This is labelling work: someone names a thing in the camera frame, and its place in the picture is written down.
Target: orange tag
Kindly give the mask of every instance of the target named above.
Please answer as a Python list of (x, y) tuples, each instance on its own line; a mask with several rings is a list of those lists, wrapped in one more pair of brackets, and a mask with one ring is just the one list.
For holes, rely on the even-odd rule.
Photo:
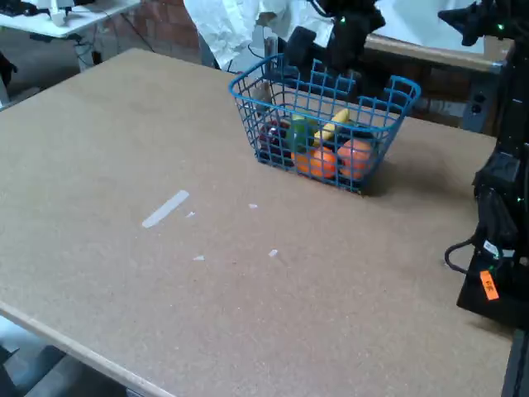
[(496, 285), (494, 285), (493, 277), (490, 275), (490, 272), (488, 270), (480, 271), (479, 277), (483, 283), (483, 288), (487, 294), (487, 299), (499, 299), (498, 291), (496, 290)]

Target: tabletop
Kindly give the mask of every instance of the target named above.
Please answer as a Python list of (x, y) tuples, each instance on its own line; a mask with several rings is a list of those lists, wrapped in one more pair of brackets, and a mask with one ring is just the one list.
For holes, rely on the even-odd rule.
[(495, 37), (488, 36), (485, 38), (484, 54), (480, 55), (463, 51), (440, 50), (394, 40), (385, 36), (369, 35), (365, 46), (371, 50), (403, 55), (417, 60), (435, 62), (476, 72), (499, 74), (512, 45), (513, 41), (511, 40), (501, 41)]
[(145, 396), (498, 396), (442, 260), (493, 139), (409, 118), (360, 197), (259, 164), (231, 78), (132, 50), (2, 112), (0, 313)]
[(141, 0), (97, 0), (93, 4), (73, 7), (64, 26), (56, 26), (47, 14), (38, 14), (33, 17), (25, 15), (9, 17), (0, 14), (0, 26), (44, 36), (65, 38), (140, 5)]

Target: black cable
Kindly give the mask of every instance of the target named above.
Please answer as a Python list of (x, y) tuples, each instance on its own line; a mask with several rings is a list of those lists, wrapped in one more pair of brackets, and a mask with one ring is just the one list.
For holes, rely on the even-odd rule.
[(76, 55), (77, 55), (77, 59), (80, 60), (81, 62), (83, 62), (84, 65), (87, 66), (87, 67), (91, 67), (91, 66), (93, 66), (93, 65), (89, 65), (89, 64), (87, 64), (87, 63), (84, 61), (84, 59), (83, 59), (82, 57), (85, 56), (87, 53), (92, 52), (92, 50), (93, 50), (93, 45), (94, 45), (95, 42), (96, 42), (96, 35), (97, 35), (97, 33), (98, 33), (98, 26), (96, 25), (96, 26), (93, 27), (93, 38), (92, 38), (92, 42), (91, 42), (91, 43), (84, 43), (84, 44), (83, 44), (83, 43), (81, 43), (81, 40), (82, 40), (82, 39), (80, 39), (80, 40), (77, 40), (77, 44), (75, 45), (76, 47), (77, 47), (77, 46), (81, 46), (81, 45), (88, 45), (88, 49), (87, 49), (84, 53), (82, 53), (82, 54), (77, 54), (77, 53), (76, 53)]
[(136, 27), (134, 26), (134, 24), (129, 21), (129, 19), (127, 17), (125, 17), (123, 14), (122, 14), (122, 18), (126, 21), (126, 23), (129, 24), (129, 26), (132, 28), (132, 30), (138, 35), (138, 37), (141, 38), (141, 41), (143, 41), (145, 43), (145, 45), (147, 45), (147, 47), (149, 47), (149, 50), (151, 50), (152, 52), (154, 52), (156, 54), (156, 51), (154, 48), (152, 48), (152, 45), (150, 45), (149, 41), (147, 41), (145, 39), (145, 37), (143, 37), (141, 35), (141, 33), (136, 29)]
[(469, 246), (472, 244), (472, 241), (474, 240), (474, 236), (469, 238), (468, 240), (465, 240), (464, 242), (458, 242), (457, 244), (454, 244), (453, 246), (449, 246), (448, 249), (445, 251), (445, 263), (450, 267), (452, 270), (459, 271), (460, 273), (463, 273), (464, 275), (467, 274), (467, 270), (463, 269), (462, 267), (458, 265), (454, 265), (450, 260), (450, 255), (452, 252), (459, 250), (460, 248), (463, 248), (464, 246)]
[(500, 270), (503, 266), (503, 263), (505, 262), (505, 259), (503, 257), (503, 248), (501, 246), (498, 246), (498, 265), (491, 269), (496, 273), (498, 270)]
[(320, 14), (322, 17), (324, 17), (324, 18), (330, 18), (330, 17), (332, 17), (332, 14), (329, 14), (329, 13), (323, 11), (322, 8), (320, 7), (320, 5), (319, 5), (318, 3), (316, 3), (315, 0), (308, 0), (308, 2), (312, 4), (312, 7), (314, 7), (314, 9), (316, 10), (316, 12), (317, 12), (318, 14)]
[[(105, 14), (108, 18), (108, 20), (111, 22), (112, 24), (112, 29), (114, 30), (114, 37), (116, 38), (116, 54), (119, 54), (122, 52), (122, 47), (120, 45), (120, 42), (119, 42), (119, 35), (117, 34), (117, 28), (116, 28), (116, 23), (114, 22), (114, 19), (110, 16), (110, 14), (108, 14), (108, 12), (106, 12), (105, 10), (103, 9), (98, 9), (98, 10), (86, 10), (86, 11), (83, 11), (83, 10), (72, 10), (71, 12), (73, 13), (76, 13), (76, 14), (82, 14), (82, 13), (92, 13), (94, 14), (95, 12), (102, 12), (103, 14)], [(92, 49), (93, 49), (93, 45), (95, 44), (95, 41), (96, 41), (96, 38), (95, 38), (95, 34), (97, 33), (98, 31), (98, 26), (96, 25), (96, 28), (95, 28), (95, 31), (94, 31), (94, 35), (93, 35), (93, 40), (92, 40)]]
[(257, 55), (251, 48), (250, 48), (250, 45), (248, 45), (248, 51), (255, 57), (255, 58), (259, 58), (260, 60), (263, 60), (264, 59), (264, 56), (260, 56), (260, 55)]

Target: white cloth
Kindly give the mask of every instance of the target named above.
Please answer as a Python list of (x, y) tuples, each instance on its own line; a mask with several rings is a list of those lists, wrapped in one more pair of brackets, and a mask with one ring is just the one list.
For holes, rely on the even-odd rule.
[(317, 33), (316, 43), (326, 46), (332, 21), (317, 14), (307, 0), (184, 0), (189, 16), (221, 68), (251, 42), (260, 16), (271, 12), (268, 26), (288, 40), (296, 26)]
[[(461, 34), (437, 17), (440, 10), (466, 7), (474, 0), (380, 0), (376, 6), (386, 19), (377, 34), (445, 50), (484, 52), (483, 39), (463, 47)], [(184, 0), (221, 68), (238, 56), (251, 42), (257, 21), (264, 14), (275, 17), (268, 26), (288, 40), (296, 26), (317, 33), (316, 43), (326, 46), (332, 20), (321, 17), (307, 0)]]

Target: plastic fruit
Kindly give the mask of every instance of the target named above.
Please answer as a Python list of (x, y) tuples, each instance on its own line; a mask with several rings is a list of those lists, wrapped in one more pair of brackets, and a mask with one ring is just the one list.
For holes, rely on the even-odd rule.
[(289, 158), (290, 151), (287, 147), (287, 142), (285, 141), (285, 136), (287, 130), (290, 128), (290, 124), (287, 122), (277, 122), (275, 120), (266, 122), (259, 131), (259, 136), (257, 140), (259, 142), (259, 149), (263, 152), (270, 151), (272, 155), (279, 155)]
[(317, 132), (317, 121), (294, 115), (290, 128), (287, 130), (286, 141), (288, 148), (297, 153), (305, 153), (314, 142)]
[(318, 147), (305, 154), (292, 153), (298, 171), (320, 178), (331, 178), (336, 173), (336, 155), (331, 149)]
[[(346, 123), (349, 120), (349, 109), (341, 109), (332, 118), (333, 122)], [(314, 135), (314, 146), (321, 145), (322, 141), (329, 141), (334, 136), (336, 130), (336, 124), (328, 122), (321, 131), (316, 132)]]
[(338, 157), (344, 163), (340, 173), (350, 178), (352, 171), (353, 179), (361, 179), (371, 164), (372, 155), (373, 147), (368, 141), (361, 139), (347, 141), (338, 149)]

